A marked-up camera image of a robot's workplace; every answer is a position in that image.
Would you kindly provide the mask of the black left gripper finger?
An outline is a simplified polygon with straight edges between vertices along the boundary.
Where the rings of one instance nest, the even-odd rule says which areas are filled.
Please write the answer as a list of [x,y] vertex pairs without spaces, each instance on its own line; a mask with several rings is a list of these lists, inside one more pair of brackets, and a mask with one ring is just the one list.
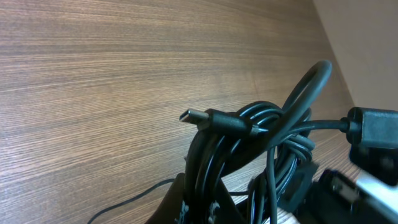
[[184,196],[185,174],[179,173],[164,199],[147,223],[246,223],[224,184],[219,183],[215,198],[205,206],[202,215],[194,216],[196,209]]

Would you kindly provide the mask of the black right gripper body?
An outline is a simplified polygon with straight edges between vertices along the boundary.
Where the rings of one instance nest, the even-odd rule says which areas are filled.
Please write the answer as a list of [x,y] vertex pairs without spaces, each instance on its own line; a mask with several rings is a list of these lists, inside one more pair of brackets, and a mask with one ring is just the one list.
[[[397,149],[353,146],[350,161],[386,185],[397,186]],[[295,171],[278,206],[300,223],[397,223],[397,213],[360,189],[338,170],[312,179],[318,165]]]

